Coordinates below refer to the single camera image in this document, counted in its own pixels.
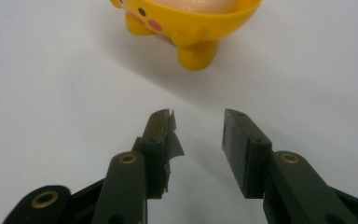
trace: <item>black plastic part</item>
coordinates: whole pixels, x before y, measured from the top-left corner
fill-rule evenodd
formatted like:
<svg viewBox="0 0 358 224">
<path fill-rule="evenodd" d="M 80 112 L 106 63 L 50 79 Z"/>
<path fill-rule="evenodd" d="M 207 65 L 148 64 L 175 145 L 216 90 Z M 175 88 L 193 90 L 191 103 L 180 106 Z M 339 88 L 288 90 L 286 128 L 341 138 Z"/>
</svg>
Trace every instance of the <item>black plastic part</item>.
<svg viewBox="0 0 358 224">
<path fill-rule="evenodd" d="M 71 193 L 63 186 L 45 186 L 26 195 L 4 221 L 5 224 L 68 223 L 62 214 Z"/>
<path fill-rule="evenodd" d="M 287 224 L 291 223 L 289 213 L 284 206 L 281 195 L 276 187 L 269 182 L 263 202 L 264 213 L 268 224 Z"/>
<path fill-rule="evenodd" d="M 68 206 L 68 216 L 72 219 L 71 223 L 91 223 L 103 182 L 104 179 L 72 195 Z"/>
<path fill-rule="evenodd" d="M 175 130 L 176 130 L 176 120 L 175 120 L 175 114 L 172 111 L 170 115 L 170 120 L 168 121 L 168 133 L 167 133 L 166 159 L 168 160 L 178 156 L 185 156 L 185 152 L 183 151 L 179 139 L 176 136 Z"/>
<path fill-rule="evenodd" d="M 339 189 L 331 188 L 332 191 L 338 196 L 338 198 L 347 206 L 347 208 L 353 213 L 358 213 L 358 198 L 355 198 Z"/>
<path fill-rule="evenodd" d="M 167 183 L 170 171 L 166 158 L 166 137 L 169 130 L 170 110 L 153 113 L 147 122 L 140 141 L 140 152 L 145 156 L 147 198 L 160 199 Z"/>
<path fill-rule="evenodd" d="M 133 146 L 132 146 L 132 150 L 131 150 L 131 151 L 141 153 L 141 137 L 137 137 L 137 138 L 135 139 L 135 142 L 133 143 Z"/>
<path fill-rule="evenodd" d="M 111 160 L 91 223 L 145 224 L 146 214 L 144 156 L 118 154 Z"/>
<path fill-rule="evenodd" d="M 301 156 L 275 152 L 271 155 L 269 171 L 291 223 L 358 223 L 355 215 Z"/>
<path fill-rule="evenodd" d="M 223 150 L 244 197 L 262 199 L 271 141 L 248 116 L 226 109 Z"/>
</svg>

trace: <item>yellow plastic toy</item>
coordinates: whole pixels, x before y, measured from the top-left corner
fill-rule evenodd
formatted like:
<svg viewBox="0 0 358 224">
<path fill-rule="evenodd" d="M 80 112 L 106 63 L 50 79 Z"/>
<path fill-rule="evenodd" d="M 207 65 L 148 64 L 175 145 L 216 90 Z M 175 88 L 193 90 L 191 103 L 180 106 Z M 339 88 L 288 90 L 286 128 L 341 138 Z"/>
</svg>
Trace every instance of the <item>yellow plastic toy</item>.
<svg viewBox="0 0 358 224">
<path fill-rule="evenodd" d="M 189 70 L 206 67 L 217 52 L 218 41 L 244 25 L 261 0 L 237 0 L 230 13 L 205 14 L 159 5 L 152 0 L 111 0 L 126 11 L 126 24 L 134 35 L 160 34 L 177 48 L 180 64 Z"/>
</svg>

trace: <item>toy leg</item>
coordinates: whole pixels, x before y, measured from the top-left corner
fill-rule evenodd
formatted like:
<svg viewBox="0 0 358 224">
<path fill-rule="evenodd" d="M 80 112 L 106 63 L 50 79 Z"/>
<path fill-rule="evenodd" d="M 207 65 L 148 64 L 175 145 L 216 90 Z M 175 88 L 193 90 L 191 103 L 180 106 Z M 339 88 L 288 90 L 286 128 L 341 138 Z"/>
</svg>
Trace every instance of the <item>toy leg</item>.
<svg viewBox="0 0 358 224">
<path fill-rule="evenodd" d="M 200 70 L 214 58 L 219 42 L 203 42 L 188 47 L 177 46 L 177 57 L 179 63 L 189 70 Z"/>
<path fill-rule="evenodd" d="M 126 14 L 126 24 L 127 29 L 133 35 L 154 35 L 155 32 L 144 27 L 140 22 L 138 22 L 135 18 Z"/>
</svg>

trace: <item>white surface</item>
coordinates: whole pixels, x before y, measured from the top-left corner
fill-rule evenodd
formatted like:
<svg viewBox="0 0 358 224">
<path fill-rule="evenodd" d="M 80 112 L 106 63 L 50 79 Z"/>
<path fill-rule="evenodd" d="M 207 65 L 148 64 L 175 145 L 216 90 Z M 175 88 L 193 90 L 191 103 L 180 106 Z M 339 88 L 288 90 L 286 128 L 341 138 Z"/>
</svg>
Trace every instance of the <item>white surface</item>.
<svg viewBox="0 0 358 224">
<path fill-rule="evenodd" d="M 0 222 L 34 189 L 104 177 L 166 107 L 186 156 L 149 223 L 267 222 L 221 150 L 227 107 L 358 197 L 358 1 L 265 1 L 200 72 L 123 17 L 107 0 L 0 1 Z"/>
</svg>

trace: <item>screw hole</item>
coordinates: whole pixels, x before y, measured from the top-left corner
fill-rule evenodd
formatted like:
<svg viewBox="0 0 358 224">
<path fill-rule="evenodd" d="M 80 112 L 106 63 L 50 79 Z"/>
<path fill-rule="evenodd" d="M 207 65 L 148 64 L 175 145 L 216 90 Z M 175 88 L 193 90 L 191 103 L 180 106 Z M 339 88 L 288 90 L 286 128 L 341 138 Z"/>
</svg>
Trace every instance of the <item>screw hole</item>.
<svg viewBox="0 0 358 224">
<path fill-rule="evenodd" d="M 287 163 L 292 163 L 292 164 L 296 164 L 300 161 L 297 156 L 289 153 L 282 154 L 281 159 Z"/>
<path fill-rule="evenodd" d="M 33 208 L 44 208 L 55 203 L 59 197 L 60 194 L 57 191 L 48 190 L 34 197 L 31 206 Z"/>
<path fill-rule="evenodd" d="M 125 155 L 125 156 L 122 156 L 122 157 L 120 158 L 120 162 L 121 162 L 121 163 L 124 163 L 124 164 L 133 163 L 133 162 L 135 162 L 136 160 L 138 160 L 138 158 L 136 158 L 136 157 L 133 156 L 133 155 Z"/>
</svg>

